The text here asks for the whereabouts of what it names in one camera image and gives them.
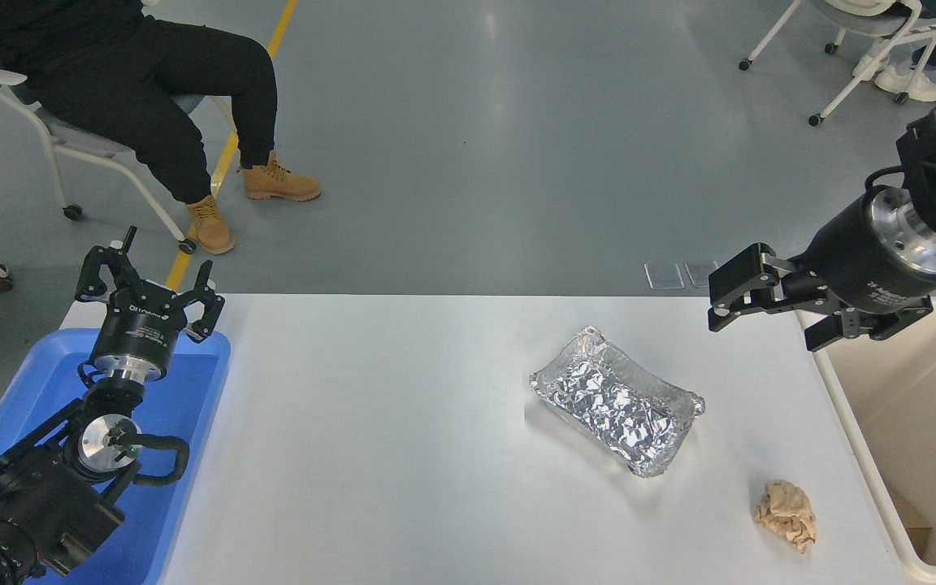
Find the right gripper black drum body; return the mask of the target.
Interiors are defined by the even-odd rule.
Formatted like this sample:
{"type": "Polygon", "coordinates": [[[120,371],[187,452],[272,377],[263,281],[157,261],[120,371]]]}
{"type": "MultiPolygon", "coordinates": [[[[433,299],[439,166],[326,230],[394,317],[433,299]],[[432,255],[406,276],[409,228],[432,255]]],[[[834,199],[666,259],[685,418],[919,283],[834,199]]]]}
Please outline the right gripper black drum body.
{"type": "Polygon", "coordinates": [[[866,193],[817,230],[792,262],[844,304],[891,314],[936,290],[936,232],[907,193],[866,193]]]}

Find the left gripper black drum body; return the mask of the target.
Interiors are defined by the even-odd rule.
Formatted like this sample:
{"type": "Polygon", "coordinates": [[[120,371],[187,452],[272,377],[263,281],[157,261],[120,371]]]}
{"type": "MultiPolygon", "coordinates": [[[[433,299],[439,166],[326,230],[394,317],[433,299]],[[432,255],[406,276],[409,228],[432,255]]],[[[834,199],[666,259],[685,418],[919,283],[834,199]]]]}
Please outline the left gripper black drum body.
{"type": "Polygon", "coordinates": [[[186,316],[176,302],[177,293],[150,284],[138,292],[119,288],[109,296],[106,318],[90,360],[97,369],[108,369],[116,360],[130,357],[156,369],[170,366],[177,338],[186,316]]]}

